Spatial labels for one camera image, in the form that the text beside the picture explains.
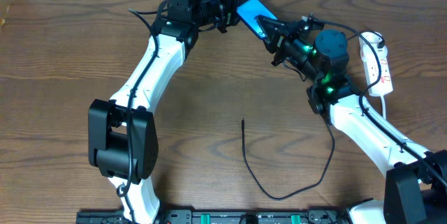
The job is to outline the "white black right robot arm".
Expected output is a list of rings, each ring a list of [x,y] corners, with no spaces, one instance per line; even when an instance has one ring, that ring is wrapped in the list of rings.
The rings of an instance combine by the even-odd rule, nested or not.
[[[385,177],[382,200],[349,207],[350,223],[445,223],[446,151],[432,152],[401,134],[377,113],[346,73],[348,40],[338,25],[312,16],[294,22],[258,15],[273,65],[290,62],[313,84],[307,89],[315,114],[348,135]]]

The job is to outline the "blue Galaxy smartphone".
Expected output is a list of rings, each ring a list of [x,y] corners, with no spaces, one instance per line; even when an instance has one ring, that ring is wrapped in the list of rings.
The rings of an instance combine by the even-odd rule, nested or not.
[[[277,17],[265,7],[259,0],[248,0],[240,5],[237,10],[237,15],[244,22],[244,24],[260,39],[267,38],[266,33],[258,22],[259,18],[269,18],[277,20]]]

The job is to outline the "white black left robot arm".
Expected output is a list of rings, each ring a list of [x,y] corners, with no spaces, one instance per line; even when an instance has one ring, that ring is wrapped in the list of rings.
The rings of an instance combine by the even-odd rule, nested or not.
[[[152,12],[130,9],[147,27],[147,49],[126,83],[88,110],[88,159],[109,178],[131,223],[155,223],[160,199],[151,174],[159,143],[154,113],[167,84],[193,49],[200,33],[238,24],[237,8],[248,0],[163,0]]]

